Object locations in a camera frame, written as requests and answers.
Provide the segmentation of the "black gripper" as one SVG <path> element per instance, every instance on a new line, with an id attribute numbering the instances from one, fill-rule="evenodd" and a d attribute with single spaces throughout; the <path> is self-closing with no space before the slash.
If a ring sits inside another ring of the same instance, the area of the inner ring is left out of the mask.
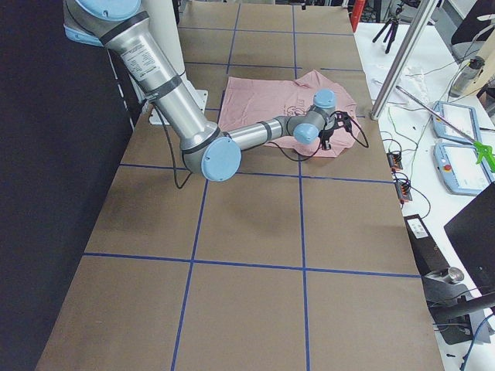
<path id="1" fill-rule="evenodd" d="M 332 148 L 329 143 L 335 130 L 343 128 L 347 133 L 351 133 L 351 116 L 346 111 L 335 111 L 327 120 L 323 129 L 319 133 L 322 150 L 330 150 Z"/>

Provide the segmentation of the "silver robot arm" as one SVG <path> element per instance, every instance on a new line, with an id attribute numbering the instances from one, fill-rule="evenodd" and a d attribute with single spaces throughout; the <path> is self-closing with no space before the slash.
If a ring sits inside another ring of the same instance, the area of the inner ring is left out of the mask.
<path id="1" fill-rule="evenodd" d="M 121 58 L 161 121 L 179 136 L 183 164 L 210 181 L 231 178 L 243 150 L 287 136 L 309 145 L 343 126 L 345 114 L 336 109 L 329 89 L 318 91 L 302 116 L 278 116 L 233 131 L 208 121 L 184 76 L 171 1 L 65 1 L 63 16 L 68 39 L 102 46 Z"/>

